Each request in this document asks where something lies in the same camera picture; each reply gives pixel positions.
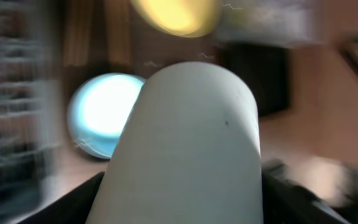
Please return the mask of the dark brown serving tray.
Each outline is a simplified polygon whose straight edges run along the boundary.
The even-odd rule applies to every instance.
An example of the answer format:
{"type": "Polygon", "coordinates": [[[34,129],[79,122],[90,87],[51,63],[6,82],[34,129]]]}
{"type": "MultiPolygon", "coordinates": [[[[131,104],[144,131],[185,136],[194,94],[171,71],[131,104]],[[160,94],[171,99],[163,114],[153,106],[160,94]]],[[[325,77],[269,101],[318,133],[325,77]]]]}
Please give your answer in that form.
{"type": "Polygon", "coordinates": [[[130,67],[113,65],[109,62],[108,57],[104,1],[95,0],[93,2],[88,62],[79,67],[63,65],[63,39],[68,1],[54,2],[62,47],[63,70],[60,78],[65,101],[69,101],[84,82],[103,73],[134,73],[148,78],[162,67],[175,62],[216,62],[216,51],[210,33],[195,38],[163,33],[140,17],[130,1],[132,64],[130,67]]]}

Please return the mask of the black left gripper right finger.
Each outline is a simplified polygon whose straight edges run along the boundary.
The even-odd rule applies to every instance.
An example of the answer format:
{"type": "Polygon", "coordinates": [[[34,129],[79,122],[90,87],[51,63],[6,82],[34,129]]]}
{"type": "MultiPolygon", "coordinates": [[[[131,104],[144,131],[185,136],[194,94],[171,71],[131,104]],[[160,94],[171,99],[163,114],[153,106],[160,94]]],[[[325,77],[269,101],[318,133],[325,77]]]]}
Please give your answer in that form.
{"type": "Polygon", "coordinates": [[[262,172],[264,224],[346,224],[308,189],[262,172]]]}

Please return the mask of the white cup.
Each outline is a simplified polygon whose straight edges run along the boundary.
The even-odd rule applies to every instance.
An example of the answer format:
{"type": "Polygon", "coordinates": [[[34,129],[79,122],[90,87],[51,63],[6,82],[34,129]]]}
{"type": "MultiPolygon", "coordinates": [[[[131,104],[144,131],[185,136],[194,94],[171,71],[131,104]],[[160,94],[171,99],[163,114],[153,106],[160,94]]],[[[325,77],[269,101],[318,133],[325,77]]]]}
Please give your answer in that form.
{"type": "Polygon", "coordinates": [[[143,85],[88,223],[264,220],[257,105],[218,65],[183,62],[143,85]]]}

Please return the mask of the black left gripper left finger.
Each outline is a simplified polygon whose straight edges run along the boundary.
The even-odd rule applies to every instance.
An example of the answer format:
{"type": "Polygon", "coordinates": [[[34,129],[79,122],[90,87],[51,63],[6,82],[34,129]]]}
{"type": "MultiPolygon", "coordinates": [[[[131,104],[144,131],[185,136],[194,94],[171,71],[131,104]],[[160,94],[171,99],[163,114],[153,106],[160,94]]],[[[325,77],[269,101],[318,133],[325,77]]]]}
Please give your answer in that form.
{"type": "Polygon", "coordinates": [[[19,224],[85,224],[105,172],[99,172],[19,224]]]}

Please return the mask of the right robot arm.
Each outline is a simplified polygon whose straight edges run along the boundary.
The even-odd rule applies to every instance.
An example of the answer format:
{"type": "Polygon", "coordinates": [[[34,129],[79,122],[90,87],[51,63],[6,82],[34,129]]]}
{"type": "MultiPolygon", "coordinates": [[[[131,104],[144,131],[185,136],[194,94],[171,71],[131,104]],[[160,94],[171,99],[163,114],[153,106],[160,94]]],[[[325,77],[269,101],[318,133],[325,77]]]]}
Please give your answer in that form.
{"type": "Polygon", "coordinates": [[[358,223],[358,169],[345,166],[345,202],[330,206],[311,190],[287,179],[280,159],[262,165],[264,224],[358,223]]]}

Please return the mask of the wooden chopstick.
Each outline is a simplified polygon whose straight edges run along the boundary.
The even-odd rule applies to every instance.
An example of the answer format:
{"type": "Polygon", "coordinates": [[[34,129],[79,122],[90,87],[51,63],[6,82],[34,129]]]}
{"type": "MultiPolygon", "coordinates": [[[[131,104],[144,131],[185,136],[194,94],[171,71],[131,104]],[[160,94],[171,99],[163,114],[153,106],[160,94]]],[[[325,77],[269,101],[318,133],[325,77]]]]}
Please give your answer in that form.
{"type": "Polygon", "coordinates": [[[88,62],[93,0],[70,0],[67,3],[63,39],[63,65],[83,66],[88,62]]]}
{"type": "Polygon", "coordinates": [[[104,0],[109,62],[130,67],[131,14],[129,0],[104,0]]]}

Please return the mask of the black waste bin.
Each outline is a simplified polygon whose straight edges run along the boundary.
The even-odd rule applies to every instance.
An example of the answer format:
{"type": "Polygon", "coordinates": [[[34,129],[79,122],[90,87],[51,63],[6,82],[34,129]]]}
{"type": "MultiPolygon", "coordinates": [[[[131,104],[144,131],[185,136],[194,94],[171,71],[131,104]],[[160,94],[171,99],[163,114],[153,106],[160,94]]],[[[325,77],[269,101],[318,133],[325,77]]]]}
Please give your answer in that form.
{"type": "Polygon", "coordinates": [[[290,107],[289,50],[271,45],[232,42],[219,50],[219,64],[250,88],[260,117],[290,107]]]}

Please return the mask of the yellow round plate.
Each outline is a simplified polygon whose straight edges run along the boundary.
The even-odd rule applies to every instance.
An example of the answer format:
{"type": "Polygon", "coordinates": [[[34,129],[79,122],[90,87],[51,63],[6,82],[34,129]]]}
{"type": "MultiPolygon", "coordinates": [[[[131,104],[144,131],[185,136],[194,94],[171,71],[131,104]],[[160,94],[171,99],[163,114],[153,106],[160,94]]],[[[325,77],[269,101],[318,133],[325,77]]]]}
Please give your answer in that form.
{"type": "Polygon", "coordinates": [[[221,16],[220,0],[131,0],[135,11],[157,30],[179,37],[202,37],[221,16]]]}

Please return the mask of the grey plastic dish rack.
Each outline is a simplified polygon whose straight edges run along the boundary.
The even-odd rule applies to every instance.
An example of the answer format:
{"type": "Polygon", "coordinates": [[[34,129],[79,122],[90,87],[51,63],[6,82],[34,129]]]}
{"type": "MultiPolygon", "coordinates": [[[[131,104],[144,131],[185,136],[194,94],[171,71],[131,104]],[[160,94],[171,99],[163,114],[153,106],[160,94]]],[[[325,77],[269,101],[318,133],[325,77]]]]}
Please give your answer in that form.
{"type": "Polygon", "coordinates": [[[52,174],[40,1],[0,1],[0,223],[40,206],[52,174]]]}

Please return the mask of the blue bowl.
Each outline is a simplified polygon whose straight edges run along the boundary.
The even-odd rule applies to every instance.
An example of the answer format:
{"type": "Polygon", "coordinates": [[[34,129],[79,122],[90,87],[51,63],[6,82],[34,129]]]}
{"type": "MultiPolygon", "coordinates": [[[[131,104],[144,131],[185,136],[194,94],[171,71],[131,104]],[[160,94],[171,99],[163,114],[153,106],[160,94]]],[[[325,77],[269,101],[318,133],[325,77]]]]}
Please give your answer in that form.
{"type": "Polygon", "coordinates": [[[67,111],[75,145],[93,157],[109,160],[144,83],[137,75],[106,73],[82,84],[67,111]]]}

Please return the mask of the clear plastic waste bin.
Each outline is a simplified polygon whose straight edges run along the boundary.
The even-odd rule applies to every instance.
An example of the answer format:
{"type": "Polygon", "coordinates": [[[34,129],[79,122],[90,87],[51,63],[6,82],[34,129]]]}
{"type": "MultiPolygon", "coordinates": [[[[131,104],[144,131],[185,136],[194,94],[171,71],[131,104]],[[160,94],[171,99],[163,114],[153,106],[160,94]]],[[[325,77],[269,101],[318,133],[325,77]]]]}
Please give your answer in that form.
{"type": "Polygon", "coordinates": [[[226,0],[214,36],[221,42],[297,47],[321,42],[319,2],[226,0]]]}

